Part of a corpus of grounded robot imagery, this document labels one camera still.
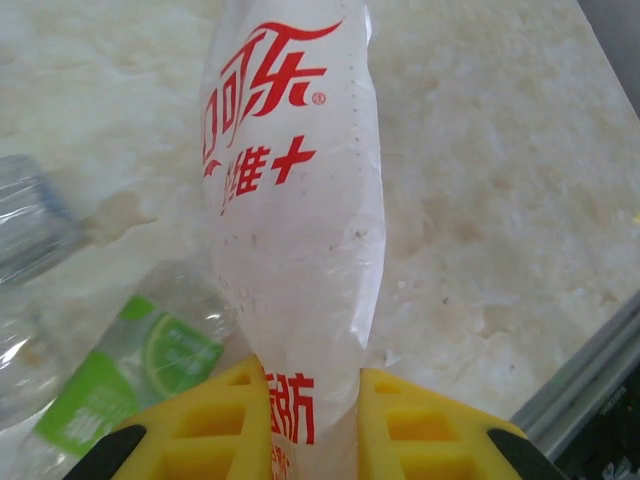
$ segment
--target lime image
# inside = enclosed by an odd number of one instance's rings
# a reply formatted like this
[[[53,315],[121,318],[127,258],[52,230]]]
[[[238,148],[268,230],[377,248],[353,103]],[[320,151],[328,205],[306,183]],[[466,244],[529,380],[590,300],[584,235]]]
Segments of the lime image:
[[[171,314],[161,315],[149,330],[143,368],[153,391],[171,398],[205,381],[223,347]]]

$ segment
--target red chinese text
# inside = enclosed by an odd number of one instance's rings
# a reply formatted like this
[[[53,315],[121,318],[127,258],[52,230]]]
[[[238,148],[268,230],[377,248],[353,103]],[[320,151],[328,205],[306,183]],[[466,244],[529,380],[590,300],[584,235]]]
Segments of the red chinese text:
[[[286,480],[291,470],[291,460],[287,453],[276,445],[271,446],[272,480]]]
[[[314,77],[322,77],[325,67],[302,68],[304,51],[283,52],[291,42],[308,42],[334,32],[339,22],[321,30],[300,30],[276,22],[256,28],[240,50],[220,71],[221,86],[209,97],[202,121],[202,162],[204,176],[210,176],[221,163],[214,159],[218,137],[228,134],[227,147],[233,145],[238,127],[248,115],[263,117],[287,96],[294,107],[306,106],[306,94]],[[264,58],[254,60],[256,47],[269,41]],[[257,68],[250,68],[255,61]],[[248,72],[254,71],[252,78]]]
[[[308,162],[316,154],[315,150],[303,150],[305,136],[294,137],[291,141],[289,151],[273,159],[270,170],[278,172],[275,180],[276,185],[282,185],[289,178],[289,173],[294,165]],[[271,149],[265,146],[249,147],[240,152],[227,168],[227,176],[224,181],[224,198],[222,200],[222,212],[229,202],[235,197],[239,197],[258,189],[258,181],[262,178],[262,173],[270,161]]]
[[[315,420],[313,415],[313,378],[302,373],[293,377],[283,374],[267,374],[269,399],[271,401],[271,431],[282,435],[293,443],[315,443]],[[306,431],[305,438],[300,433]]]

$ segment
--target plastic bottle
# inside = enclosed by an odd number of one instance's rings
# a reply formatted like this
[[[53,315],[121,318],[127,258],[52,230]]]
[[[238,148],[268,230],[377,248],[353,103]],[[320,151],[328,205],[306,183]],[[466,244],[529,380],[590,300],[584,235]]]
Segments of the plastic bottle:
[[[60,387],[60,359],[21,289],[0,295],[0,430],[41,410]]]
[[[14,480],[63,478],[118,423],[228,363],[218,360],[236,330],[235,312],[193,267],[162,262],[143,279],[21,445]],[[228,350],[225,357],[249,353]],[[77,401],[83,394],[93,397]]]

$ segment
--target white marble surface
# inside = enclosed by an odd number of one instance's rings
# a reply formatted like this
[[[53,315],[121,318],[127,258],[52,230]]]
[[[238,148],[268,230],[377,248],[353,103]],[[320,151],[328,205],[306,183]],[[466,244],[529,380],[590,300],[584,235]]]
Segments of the white marble surface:
[[[388,222],[370,363],[509,416],[640,286],[640,123],[575,0],[371,0]],[[3,0],[0,155],[90,242],[32,282],[70,364],[206,245],[197,94],[220,2]]]

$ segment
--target clear plastic bottle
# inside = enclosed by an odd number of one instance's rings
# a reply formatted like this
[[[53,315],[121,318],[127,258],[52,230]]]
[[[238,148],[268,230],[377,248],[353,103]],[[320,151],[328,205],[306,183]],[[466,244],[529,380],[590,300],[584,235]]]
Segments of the clear plastic bottle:
[[[0,295],[0,430],[41,410],[61,383],[56,349],[22,289]]]
[[[107,330],[98,346],[76,371],[62,390],[58,400],[50,408],[48,412],[52,418],[50,423],[54,425],[53,430],[55,431],[51,432],[51,425],[47,425],[46,428],[42,427],[43,422],[47,422],[45,420],[47,414],[45,414],[33,432],[22,443],[18,460],[12,469],[12,480],[62,479],[83,453],[76,451],[74,454],[73,448],[64,449],[52,442],[51,439],[58,438],[56,435],[60,432],[63,432],[63,435],[70,434],[76,440],[75,446],[80,438],[83,441],[83,449],[88,451],[98,438],[108,433],[112,427],[131,414],[186,390],[195,384],[196,378],[199,383],[206,377],[217,373],[223,366],[229,364],[228,358],[225,357],[230,357],[232,361],[235,361],[249,354],[246,344],[238,344],[234,339],[237,336],[234,335],[236,332],[235,312],[219,294],[213,291],[207,282],[203,281],[202,272],[199,270],[193,259],[177,262],[166,261],[160,263],[143,279],[135,295],[120,313],[119,318]],[[152,305],[153,311],[146,316],[133,318],[131,317],[131,306],[139,307],[141,298],[148,301],[147,304],[142,304],[143,307],[144,305]],[[186,327],[178,325],[176,320],[179,320],[179,323],[186,325]],[[182,347],[180,345],[176,347],[175,339],[180,335],[182,335],[180,338],[184,342]],[[205,337],[210,339],[212,343],[204,342]],[[174,342],[172,345],[175,348],[173,350],[167,349],[167,342]],[[198,358],[202,361],[183,365],[183,371],[186,372],[184,378],[188,379],[184,385],[175,384],[179,375],[165,374],[163,378],[161,374],[157,374],[168,365],[150,368],[150,363],[168,360],[163,356],[163,352],[174,351],[172,355],[175,355],[176,348],[178,350],[191,348],[194,342],[204,342],[197,347]],[[214,352],[216,358],[211,358],[210,353]],[[84,386],[71,387],[71,385],[86,383],[87,376],[94,374],[95,365],[86,366],[92,355],[101,355],[103,358],[106,356],[113,362],[117,371],[130,386],[130,391],[135,393],[136,405],[132,407],[129,404],[129,407],[132,408],[127,411],[127,403],[126,401],[123,403],[123,398],[109,398],[106,403],[119,405],[121,410],[117,413],[112,412],[112,415],[107,419],[108,421],[104,418],[100,419],[100,414],[104,412],[96,410],[93,413],[97,416],[93,415],[92,417],[92,414],[87,414],[78,418],[78,415],[75,415],[65,426],[60,426],[58,425],[60,420],[53,419],[53,416],[62,412],[63,415],[58,414],[58,417],[64,417],[68,413],[69,406],[65,404],[66,400],[61,399],[70,388],[76,389],[76,392],[78,388],[86,390]],[[177,359],[177,363],[179,364],[182,360],[182,358]],[[197,370],[196,377],[189,377],[194,373],[194,370]],[[100,374],[100,376],[106,377],[109,375]],[[102,404],[104,408],[113,408],[105,405]],[[87,410],[85,407],[77,408],[75,413]],[[99,427],[96,427],[96,424],[101,420],[104,421]]]

